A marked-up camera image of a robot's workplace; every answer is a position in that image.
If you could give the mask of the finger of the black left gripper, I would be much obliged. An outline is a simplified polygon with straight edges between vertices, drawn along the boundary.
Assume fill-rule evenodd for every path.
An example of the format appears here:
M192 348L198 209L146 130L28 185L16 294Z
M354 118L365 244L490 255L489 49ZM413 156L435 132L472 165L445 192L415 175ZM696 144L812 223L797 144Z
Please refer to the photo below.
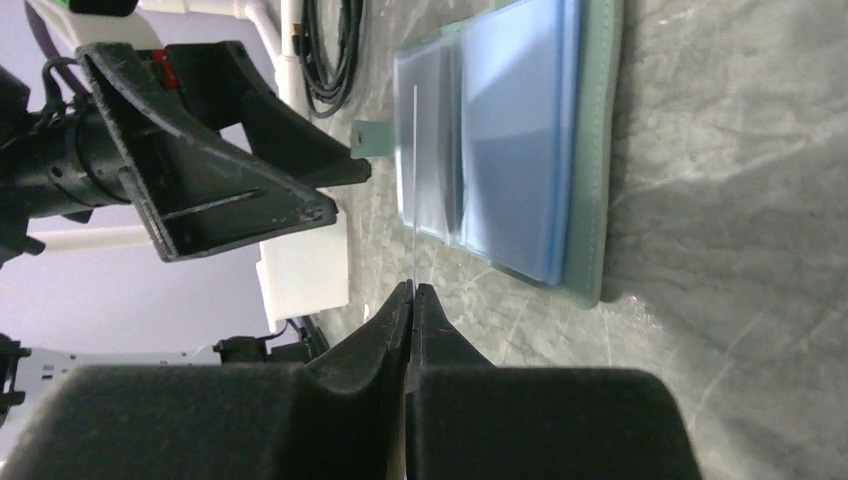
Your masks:
M185 108L220 131L240 124L253 155L314 188L361 184L371 165L280 100L239 41L164 49Z
M333 202L253 155L240 124L213 131L192 116L165 48L102 42L76 53L121 151L135 150L133 124L159 132L158 174L133 169L126 189L160 257L215 255L334 222Z

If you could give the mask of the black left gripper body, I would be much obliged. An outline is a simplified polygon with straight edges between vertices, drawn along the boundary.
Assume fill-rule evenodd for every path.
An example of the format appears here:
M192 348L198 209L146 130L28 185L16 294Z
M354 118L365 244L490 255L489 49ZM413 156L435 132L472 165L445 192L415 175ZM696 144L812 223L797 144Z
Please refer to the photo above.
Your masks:
M27 108L30 91L8 71L1 73L1 260L37 256L44 241L29 232L31 220L61 216L86 224L94 210L131 204L131 170L157 175L159 132L135 123L132 155L120 150L92 94L65 100L56 74L75 61L58 57L41 70L45 103Z

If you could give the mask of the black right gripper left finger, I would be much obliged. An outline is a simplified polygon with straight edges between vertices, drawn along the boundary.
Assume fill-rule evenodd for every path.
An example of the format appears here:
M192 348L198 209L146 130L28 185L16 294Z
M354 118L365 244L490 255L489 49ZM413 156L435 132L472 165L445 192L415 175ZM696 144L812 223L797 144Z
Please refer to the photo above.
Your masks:
M306 363L97 365L46 395L5 479L382 479L412 285Z

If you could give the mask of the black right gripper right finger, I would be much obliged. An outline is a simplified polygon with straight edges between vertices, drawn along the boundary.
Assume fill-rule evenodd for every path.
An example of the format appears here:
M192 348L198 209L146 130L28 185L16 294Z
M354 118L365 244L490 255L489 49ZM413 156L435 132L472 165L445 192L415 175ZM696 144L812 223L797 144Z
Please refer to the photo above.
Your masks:
M413 479L698 479L669 388L643 370L498 367L429 284L413 300Z

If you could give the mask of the thin clear card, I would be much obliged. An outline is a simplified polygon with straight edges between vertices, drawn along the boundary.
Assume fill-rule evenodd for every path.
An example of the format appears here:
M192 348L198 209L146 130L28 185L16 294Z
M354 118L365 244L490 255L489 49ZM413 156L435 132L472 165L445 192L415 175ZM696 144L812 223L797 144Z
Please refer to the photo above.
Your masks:
M412 286L413 294L418 287L418 232L419 232L419 194L418 194L418 143L419 143L419 85L414 84L413 89L413 117L412 117Z

